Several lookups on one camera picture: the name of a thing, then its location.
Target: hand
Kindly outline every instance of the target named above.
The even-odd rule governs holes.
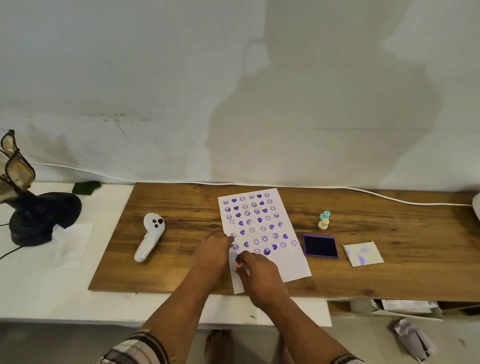
[[[252,303],[267,313],[269,308],[289,300],[287,288],[274,262],[261,254],[244,251],[237,256],[235,268]],[[245,265],[250,271],[248,276]]]
[[[217,280],[228,262],[228,250],[232,246],[233,237],[222,232],[214,232],[198,244],[193,254],[193,267],[212,274]]]

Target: white desk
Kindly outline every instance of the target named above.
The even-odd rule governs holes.
[[[35,194],[69,192],[72,186],[36,182],[31,191]],[[94,228],[79,267],[52,269],[56,243],[22,248],[0,260],[0,319],[140,327],[168,294],[88,290],[132,188],[132,185],[103,185],[91,196],[80,196],[83,209],[77,222],[93,223]],[[8,205],[0,205],[0,224],[7,223],[12,212]],[[0,256],[15,247],[8,226],[0,227]],[[318,325],[332,325],[324,298],[294,300]],[[200,328],[211,325],[272,325],[272,322],[246,296],[210,295],[200,318]]]

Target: white wall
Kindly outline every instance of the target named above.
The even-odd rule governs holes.
[[[479,18],[475,0],[1,0],[0,132],[127,180],[476,187]]]

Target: floor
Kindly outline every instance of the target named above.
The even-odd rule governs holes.
[[[387,328],[391,318],[333,316],[332,321],[333,327],[326,331],[370,364],[417,363]],[[480,363],[480,321],[416,320],[415,324],[438,347],[428,364]],[[133,332],[119,326],[2,323],[0,358],[2,364],[92,363]],[[204,363],[207,335],[207,330],[197,332],[187,363]],[[242,328],[233,331],[233,338],[235,363],[276,363],[275,329]]]

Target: black lamp base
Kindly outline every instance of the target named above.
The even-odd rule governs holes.
[[[50,242],[55,225],[66,229],[82,211],[80,199],[68,192],[48,192],[36,196],[27,191],[7,203],[15,208],[9,226],[12,241],[19,246]]]

